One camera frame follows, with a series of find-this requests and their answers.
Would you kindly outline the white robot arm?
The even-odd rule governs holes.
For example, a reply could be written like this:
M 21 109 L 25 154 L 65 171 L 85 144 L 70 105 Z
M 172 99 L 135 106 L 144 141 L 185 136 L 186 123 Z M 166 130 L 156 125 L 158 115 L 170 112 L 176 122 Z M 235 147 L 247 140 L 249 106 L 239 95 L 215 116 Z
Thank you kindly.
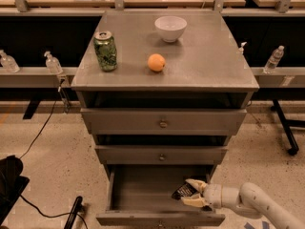
M 264 216 L 275 229 L 305 229 L 305 223 L 277 204 L 259 186 L 245 182 L 239 188 L 221 184 L 208 184 L 188 178 L 186 182 L 196 193 L 182 197 L 185 205 L 227 208 L 244 218 L 260 219 Z

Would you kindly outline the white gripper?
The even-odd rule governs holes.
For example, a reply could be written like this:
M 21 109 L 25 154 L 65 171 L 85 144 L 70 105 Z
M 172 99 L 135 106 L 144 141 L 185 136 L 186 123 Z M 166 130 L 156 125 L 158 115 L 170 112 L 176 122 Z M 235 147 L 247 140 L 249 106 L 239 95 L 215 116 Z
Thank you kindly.
M 227 191 L 228 188 L 220 184 L 208 184 L 205 181 L 188 178 L 187 183 L 199 193 L 203 193 L 202 197 L 186 197 L 182 198 L 182 202 L 185 205 L 202 208 L 205 206 L 211 206 L 215 209 L 220 209 L 227 204 Z

